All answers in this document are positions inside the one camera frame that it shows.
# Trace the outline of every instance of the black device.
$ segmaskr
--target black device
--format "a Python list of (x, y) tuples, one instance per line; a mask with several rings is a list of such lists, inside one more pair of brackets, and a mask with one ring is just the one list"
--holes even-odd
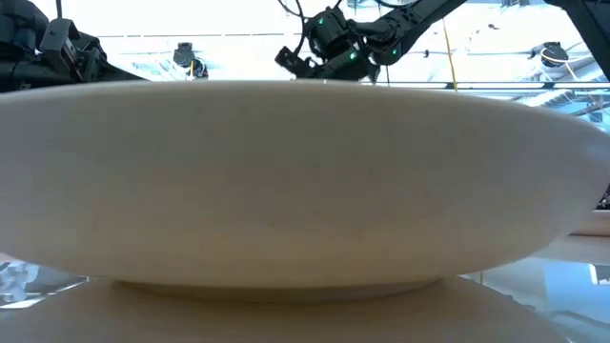
[(26, 0), (0, 0), (0, 92), (140, 80), (112, 66), (99, 39)]
[[(323, 62), (298, 57), (287, 47), (275, 62), (297, 78), (376, 81), (379, 66), (397, 62), (436, 21), (466, 0), (417, 0), (394, 9), (371, 23), (345, 20), (339, 8), (326, 8), (305, 23), (302, 34), (312, 53)], [(610, 0), (545, 0), (564, 9), (589, 50), (610, 77)], [(559, 45), (546, 47), (567, 60)]]
[(196, 79), (210, 76), (206, 64), (194, 55), (193, 43), (178, 43), (178, 49), (173, 51), (173, 61), (181, 68), (188, 69), (187, 75)]

